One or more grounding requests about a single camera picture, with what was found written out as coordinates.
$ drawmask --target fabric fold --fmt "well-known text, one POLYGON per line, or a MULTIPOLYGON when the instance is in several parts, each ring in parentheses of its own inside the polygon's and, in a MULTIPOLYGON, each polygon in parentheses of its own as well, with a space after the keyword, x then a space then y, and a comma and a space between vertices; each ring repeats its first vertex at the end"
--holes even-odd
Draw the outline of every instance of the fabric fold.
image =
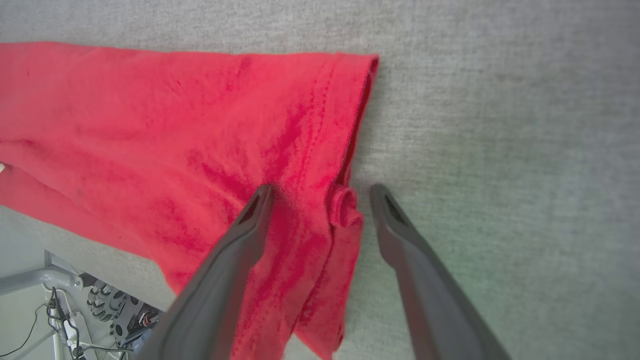
POLYGON ((329 358, 362 231, 348 181, 376 68, 375 55, 0 44, 0 204, 153 259, 179 293, 271 183, 233 358, 279 359, 293 332, 329 358))

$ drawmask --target black cable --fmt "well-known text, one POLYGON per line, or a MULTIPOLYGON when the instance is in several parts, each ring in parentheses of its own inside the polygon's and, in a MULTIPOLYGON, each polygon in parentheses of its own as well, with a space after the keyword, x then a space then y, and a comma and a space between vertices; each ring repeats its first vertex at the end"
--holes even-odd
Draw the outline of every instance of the black cable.
MULTIPOLYGON (((58 307, 58 314, 59 315, 64 315, 64 313, 62 312, 62 307, 60 306, 60 301, 58 300, 58 293, 56 292, 56 288, 51 286, 51 290, 53 291, 53 295, 56 298, 56 305, 58 307)), ((67 323, 69 324, 69 327, 73 330, 76 331, 76 360, 80 360, 80 330, 75 327, 74 324, 71 323, 71 309, 69 309, 69 315, 65 316, 65 318, 67 319, 67 323)))
POLYGON ((83 349, 94 349, 94 350, 102 350, 106 352, 133 352, 133 350, 129 348, 106 348, 106 347, 96 347, 93 345, 88 345, 87 347, 83 347, 83 349))
POLYGON ((15 350, 14 350, 14 351, 12 351, 12 352, 8 352, 8 353, 6 353, 5 355, 0 355, 0 357, 5 357, 5 356, 7 356, 7 355, 11 355, 11 354, 13 354, 14 352, 16 352, 16 351, 18 351, 18 350, 22 349, 22 347, 24 346, 24 344, 26 344, 26 343, 27 343, 27 341, 29 341, 29 338, 31 337, 31 333, 33 332, 33 328, 36 326, 36 322, 38 321, 38 310, 40 310, 40 308, 41 308, 41 307, 43 307, 43 306, 46 306, 46 304, 42 304, 42 305, 40 305, 40 306, 36 307, 36 309, 35 309, 35 311, 34 311, 34 314, 36 314, 36 318, 35 318, 35 320, 33 320, 33 325, 31 326, 31 330, 29 330, 29 335, 27 335, 27 338, 24 340, 24 342, 22 343, 22 345, 20 345, 20 347, 19 347, 19 348, 15 349, 15 350))
MULTIPOLYGON (((116 345, 116 342, 115 342, 115 341, 113 342, 113 344, 109 345, 109 348, 113 347, 113 345, 116 345)), ((105 358, 105 357, 107 357, 107 355, 109 355, 109 352, 108 352, 108 351, 105 351, 105 352, 104 352, 104 356, 103 356, 103 357, 102 357, 102 359, 100 359, 100 360, 104 360, 104 358, 105 358)))

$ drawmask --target gray carpet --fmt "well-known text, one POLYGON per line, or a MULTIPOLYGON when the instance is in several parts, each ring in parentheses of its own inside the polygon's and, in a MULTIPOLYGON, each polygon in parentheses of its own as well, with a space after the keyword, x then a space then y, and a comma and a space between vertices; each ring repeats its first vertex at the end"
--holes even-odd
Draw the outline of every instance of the gray carpet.
MULTIPOLYGON (((514 359, 634 359, 638 19, 635 0, 3 0, 0 41, 379 53, 352 181, 367 222, 336 358, 412 358, 366 196, 381 181, 514 359)), ((170 302, 148 261, 0 216, 123 290, 170 302)), ((293 341, 287 358, 312 356, 293 341)))

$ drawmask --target metal bar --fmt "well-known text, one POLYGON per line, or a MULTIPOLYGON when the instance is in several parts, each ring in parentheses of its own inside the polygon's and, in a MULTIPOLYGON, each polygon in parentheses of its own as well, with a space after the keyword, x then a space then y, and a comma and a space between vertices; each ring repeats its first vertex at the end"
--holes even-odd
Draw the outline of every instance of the metal bar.
POLYGON ((29 345, 28 348, 26 348, 22 352, 20 352, 16 357, 13 358, 13 360, 24 359, 24 357, 29 355, 29 353, 32 352, 34 349, 36 349, 36 347, 39 347, 40 344, 42 344, 43 342, 47 341, 47 339, 53 337, 55 334, 56 334, 55 331, 50 330, 45 336, 42 336, 38 341, 36 341, 33 344, 29 345))
POLYGON ((82 288, 83 280, 57 266, 47 266, 38 270, 0 277, 0 296, 33 285, 53 282, 55 287, 82 288))

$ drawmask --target cable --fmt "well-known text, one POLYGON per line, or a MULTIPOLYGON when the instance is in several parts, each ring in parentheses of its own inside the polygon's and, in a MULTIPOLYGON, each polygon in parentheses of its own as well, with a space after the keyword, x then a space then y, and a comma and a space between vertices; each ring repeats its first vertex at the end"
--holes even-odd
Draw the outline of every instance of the cable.
MULTIPOLYGON (((42 283, 42 287, 44 288, 44 290, 47 290, 48 292, 52 293, 52 290, 49 289, 44 283, 42 283)), ((69 295, 69 293, 67 293, 67 291, 64 289, 56 289, 56 291, 59 291, 65 297, 65 302, 67 303, 67 309, 69 310, 69 313, 71 313, 71 302, 69 302, 69 298, 68 298, 68 296, 71 296, 71 295, 69 295)))
POLYGON ((46 306, 46 304, 42 304, 42 305, 40 305, 40 306, 36 307, 36 309, 35 309, 35 311, 34 311, 34 314, 36 314, 36 318, 35 318, 35 320, 33 320, 33 325, 31 326, 31 330, 29 330, 29 335, 27 335, 27 338, 24 340, 24 342, 22 343, 22 345, 20 345, 20 347, 19 347, 19 348, 17 348, 17 349, 15 349, 14 351, 8 352, 8 353, 6 353, 5 355, 0 355, 0 357, 5 357, 5 356, 8 356, 8 355, 13 354, 14 352, 16 352, 16 351, 18 351, 18 350, 22 349, 22 347, 24 346, 24 344, 26 344, 26 343, 27 343, 27 341, 29 341, 29 338, 31 337, 31 333, 33 332, 33 328, 36 326, 36 322, 38 321, 38 310, 40 310, 40 308, 41 308, 41 307, 43 307, 43 306, 46 306))
POLYGON ((106 347, 96 347, 93 345, 83 347, 83 349, 94 349, 94 350, 97 349, 97 350, 102 350, 106 352, 133 352, 133 350, 129 348, 106 348, 106 347))
MULTIPOLYGON (((112 348, 112 347, 113 347, 113 345, 116 345, 116 342, 115 342, 115 341, 114 341, 111 345, 109 345, 109 348, 112 348)), ((104 352, 104 356, 103 356, 103 357, 102 357, 102 359, 100 359, 100 360, 104 360, 104 358, 105 358, 105 357, 107 357, 107 355, 109 355, 109 354, 110 354, 110 352, 105 351, 105 352, 104 352)))
MULTIPOLYGON (((53 293, 54 297, 56 298, 56 305, 58 307, 58 313, 59 314, 63 314, 62 312, 62 308, 60 307, 60 300, 58 300, 58 292, 56 291, 56 288, 54 286, 51 286, 51 292, 53 293)), ((80 360, 80 330, 71 323, 71 314, 69 313, 69 315, 66 316, 67 318, 67 323, 69 324, 69 327, 73 330, 76 331, 76 360, 80 360)))

